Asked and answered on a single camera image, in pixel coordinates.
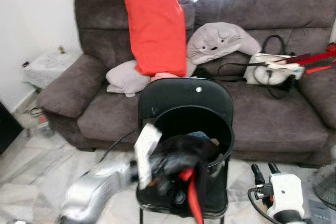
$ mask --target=gray cat-face cushion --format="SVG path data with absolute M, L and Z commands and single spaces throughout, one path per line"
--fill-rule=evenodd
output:
M 187 57 L 199 65 L 240 51 L 247 55 L 261 52 L 261 45 L 241 27 L 225 23 L 207 23 L 200 27 L 187 44 Z
M 150 77 L 136 71 L 134 68 L 137 65 L 136 62 L 136 60 L 130 60 L 108 71 L 106 79 L 110 85 L 107 87 L 107 92 L 124 93 L 126 97 L 133 97 L 148 85 Z

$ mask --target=chair leg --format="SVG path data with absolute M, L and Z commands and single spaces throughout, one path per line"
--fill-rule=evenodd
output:
M 143 210 L 140 208 L 140 224 L 143 224 Z

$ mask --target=white wall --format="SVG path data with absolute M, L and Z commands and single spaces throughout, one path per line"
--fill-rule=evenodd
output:
M 80 51 L 73 0 L 0 0 L 0 100 L 13 112 L 33 91 L 21 65 L 63 45 Z

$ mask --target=pink cloth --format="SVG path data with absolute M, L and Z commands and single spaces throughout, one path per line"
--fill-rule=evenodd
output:
M 179 76 L 176 76 L 176 75 L 171 74 L 171 73 L 157 73 L 156 75 L 151 77 L 151 82 L 159 80 L 159 79 L 163 79 L 163 78 L 179 78 Z

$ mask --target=black grip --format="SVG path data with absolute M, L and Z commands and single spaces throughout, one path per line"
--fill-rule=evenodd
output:
M 259 167 L 256 164 L 251 165 L 252 172 L 254 173 L 254 184 L 255 185 L 260 185 L 265 183 L 265 179 L 259 170 Z
M 278 169 L 277 165 L 274 163 L 268 163 L 268 167 L 271 170 L 272 173 L 280 173 L 280 170 Z

